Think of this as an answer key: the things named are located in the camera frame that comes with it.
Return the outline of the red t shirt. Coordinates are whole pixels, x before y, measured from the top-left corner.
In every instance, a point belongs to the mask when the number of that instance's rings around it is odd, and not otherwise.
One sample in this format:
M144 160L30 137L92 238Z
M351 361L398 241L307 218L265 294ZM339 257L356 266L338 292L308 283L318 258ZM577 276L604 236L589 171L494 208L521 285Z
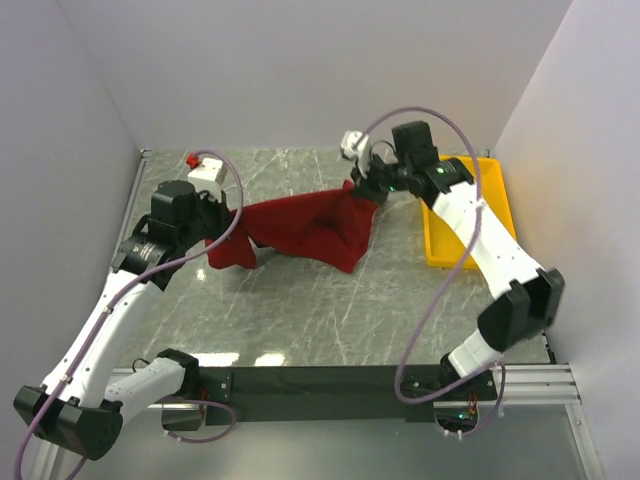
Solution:
M348 180L339 189L248 205L230 238L208 253L208 263L215 269L254 269L254 249L272 248L351 273L369 248L377 210Z

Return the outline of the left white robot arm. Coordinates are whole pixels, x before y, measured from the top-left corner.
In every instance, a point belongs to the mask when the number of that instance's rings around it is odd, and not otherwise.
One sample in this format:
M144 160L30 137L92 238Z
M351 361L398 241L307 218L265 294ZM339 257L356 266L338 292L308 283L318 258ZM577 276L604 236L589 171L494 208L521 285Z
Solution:
M16 394L14 408L32 435L98 460L149 405L200 394L197 359L173 349L123 380L110 378L134 324L193 258L191 248L203 240L220 245L236 224L218 180L173 180L157 187L150 212L120 244L81 333L40 385L23 386Z

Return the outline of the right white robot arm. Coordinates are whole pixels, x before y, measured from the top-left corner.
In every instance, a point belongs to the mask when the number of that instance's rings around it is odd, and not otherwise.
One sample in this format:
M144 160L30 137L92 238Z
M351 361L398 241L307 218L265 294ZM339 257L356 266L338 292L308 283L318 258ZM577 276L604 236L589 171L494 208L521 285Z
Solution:
M534 260L498 219L478 192L477 167L468 168L457 157L440 158L426 122L400 125L392 135L396 160L386 163L374 154L367 134L345 133L341 155L353 162L356 185L381 199L392 191L421 199L461 242L464 257L473 259L492 296L476 329L441 360L440 390L460 399L474 386L472 373L552 325L565 281L558 270Z

